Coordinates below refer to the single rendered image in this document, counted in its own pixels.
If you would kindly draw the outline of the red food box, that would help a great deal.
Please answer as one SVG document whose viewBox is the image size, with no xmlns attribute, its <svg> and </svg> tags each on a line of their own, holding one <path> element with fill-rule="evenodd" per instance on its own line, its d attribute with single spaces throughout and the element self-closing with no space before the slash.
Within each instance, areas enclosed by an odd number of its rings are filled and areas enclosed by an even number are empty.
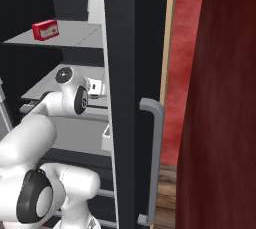
<svg viewBox="0 0 256 229">
<path fill-rule="evenodd" d="M 59 35 L 58 23 L 56 20 L 45 20 L 34 23 L 32 32 L 35 40 L 44 41 Z"/>
</svg>

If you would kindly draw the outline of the black fridge door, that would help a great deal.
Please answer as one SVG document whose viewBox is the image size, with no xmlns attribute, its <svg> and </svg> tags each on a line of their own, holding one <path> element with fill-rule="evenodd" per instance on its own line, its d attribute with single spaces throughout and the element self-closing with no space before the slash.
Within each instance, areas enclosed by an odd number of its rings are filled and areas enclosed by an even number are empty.
<svg viewBox="0 0 256 229">
<path fill-rule="evenodd" d="M 117 229 L 149 229 L 153 114 L 160 103 L 167 0 L 101 0 Z"/>
</svg>

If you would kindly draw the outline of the beige wooden trim strip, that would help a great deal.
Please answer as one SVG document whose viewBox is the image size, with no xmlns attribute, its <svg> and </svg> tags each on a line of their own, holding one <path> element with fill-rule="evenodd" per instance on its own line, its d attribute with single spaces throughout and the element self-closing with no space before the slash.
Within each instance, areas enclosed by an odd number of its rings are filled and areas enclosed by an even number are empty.
<svg viewBox="0 0 256 229">
<path fill-rule="evenodd" d="M 174 8 L 175 8 L 175 0 L 167 0 L 163 58 L 162 58 L 161 88 L 160 88 L 160 103 L 162 105 L 165 105 L 166 103 L 166 94 L 168 89 L 168 75 L 169 75 L 170 50 L 171 50 L 171 44 L 172 44 L 172 27 L 173 27 Z"/>
</svg>

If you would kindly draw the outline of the dark red cabinet panel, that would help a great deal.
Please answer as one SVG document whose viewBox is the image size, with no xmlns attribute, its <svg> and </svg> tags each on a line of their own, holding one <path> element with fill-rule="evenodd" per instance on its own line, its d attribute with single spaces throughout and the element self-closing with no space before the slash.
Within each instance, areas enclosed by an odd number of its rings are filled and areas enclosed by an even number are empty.
<svg viewBox="0 0 256 229">
<path fill-rule="evenodd" d="M 175 229 L 256 229 L 256 0 L 202 0 Z"/>
</svg>

